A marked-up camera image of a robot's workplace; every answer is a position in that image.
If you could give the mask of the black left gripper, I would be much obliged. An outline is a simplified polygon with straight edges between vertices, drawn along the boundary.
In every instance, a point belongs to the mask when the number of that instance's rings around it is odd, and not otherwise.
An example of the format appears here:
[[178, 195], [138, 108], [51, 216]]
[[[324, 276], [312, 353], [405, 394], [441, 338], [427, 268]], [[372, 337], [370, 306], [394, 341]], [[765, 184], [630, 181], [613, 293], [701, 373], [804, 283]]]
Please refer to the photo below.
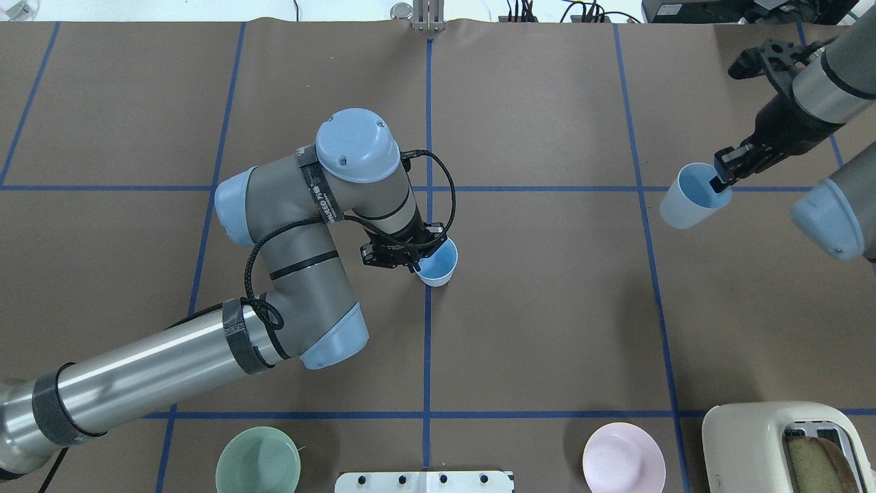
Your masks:
[[385, 233], [370, 223], [363, 223], [370, 242], [360, 247], [362, 262], [366, 266], [397, 268], [406, 266], [420, 275], [422, 258], [431, 256], [448, 238], [447, 228], [442, 223], [412, 223], [400, 233]]

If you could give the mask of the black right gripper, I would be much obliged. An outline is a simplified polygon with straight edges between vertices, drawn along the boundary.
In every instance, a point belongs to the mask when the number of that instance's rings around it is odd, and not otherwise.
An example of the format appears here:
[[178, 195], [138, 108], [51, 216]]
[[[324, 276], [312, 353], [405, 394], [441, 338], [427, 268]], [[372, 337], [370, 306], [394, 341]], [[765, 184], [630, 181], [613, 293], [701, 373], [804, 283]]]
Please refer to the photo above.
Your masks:
[[714, 153], [716, 177], [710, 179], [716, 194], [770, 166], [813, 150], [841, 128], [841, 123], [822, 121], [785, 94], [777, 94], [756, 115], [754, 131], [740, 147], [726, 147]]

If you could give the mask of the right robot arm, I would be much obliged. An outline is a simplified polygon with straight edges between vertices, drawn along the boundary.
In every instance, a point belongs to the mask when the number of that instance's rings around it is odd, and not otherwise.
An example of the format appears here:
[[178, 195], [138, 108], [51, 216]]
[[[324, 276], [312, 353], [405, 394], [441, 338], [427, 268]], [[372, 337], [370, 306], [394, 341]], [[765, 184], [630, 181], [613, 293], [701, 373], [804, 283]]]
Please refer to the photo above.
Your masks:
[[[738, 146], [714, 153], [713, 192], [723, 192], [788, 158], [837, 140], [874, 113], [874, 9], [834, 38], [807, 44], [769, 38], [742, 50], [728, 68], [735, 80], [764, 76], [775, 96], [758, 110]], [[874, 143], [842, 162], [792, 206], [800, 232], [838, 261], [874, 262]]]

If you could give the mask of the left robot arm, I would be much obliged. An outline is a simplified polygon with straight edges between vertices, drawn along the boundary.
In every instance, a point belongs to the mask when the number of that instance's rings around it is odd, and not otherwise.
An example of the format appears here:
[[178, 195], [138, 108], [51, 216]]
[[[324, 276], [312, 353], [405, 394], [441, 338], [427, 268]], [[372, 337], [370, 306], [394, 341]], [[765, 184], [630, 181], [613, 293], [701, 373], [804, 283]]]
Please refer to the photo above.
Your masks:
[[312, 144], [219, 184], [223, 230], [249, 249], [244, 293], [145, 339], [2, 383], [2, 481], [119, 425], [298, 358], [310, 370], [356, 355], [369, 340], [329, 225], [368, 235], [364, 265], [413, 273], [454, 222], [428, 223], [409, 178], [425, 149], [403, 152], [371, 110], [340, 110]]

